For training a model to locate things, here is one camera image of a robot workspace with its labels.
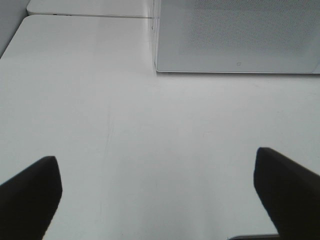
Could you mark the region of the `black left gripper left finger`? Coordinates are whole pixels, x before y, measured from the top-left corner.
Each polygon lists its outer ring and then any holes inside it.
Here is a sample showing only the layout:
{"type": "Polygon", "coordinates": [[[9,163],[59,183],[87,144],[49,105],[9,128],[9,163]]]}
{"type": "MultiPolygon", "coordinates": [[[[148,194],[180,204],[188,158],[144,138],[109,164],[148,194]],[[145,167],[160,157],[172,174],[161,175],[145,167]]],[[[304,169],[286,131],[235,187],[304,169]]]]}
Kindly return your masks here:
{"type": "Polygon", "coordinates": [[[61,197],[61,174],[54,156],[45,156],[8,179],[0,186],[0,238],[43,239],[61,197]]]}

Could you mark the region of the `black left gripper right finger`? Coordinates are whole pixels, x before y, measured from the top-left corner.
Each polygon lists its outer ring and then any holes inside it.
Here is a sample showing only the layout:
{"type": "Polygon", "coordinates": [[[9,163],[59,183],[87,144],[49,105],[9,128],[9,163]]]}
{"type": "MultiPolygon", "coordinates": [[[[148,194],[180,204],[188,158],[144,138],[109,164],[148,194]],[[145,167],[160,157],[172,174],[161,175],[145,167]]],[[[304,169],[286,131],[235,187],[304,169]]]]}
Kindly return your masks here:
{"type": "Polygon", "coordinates": [[[256,152],[253,185],[282,240],[320,238],[320,176],[269,147],[256,152]]]}

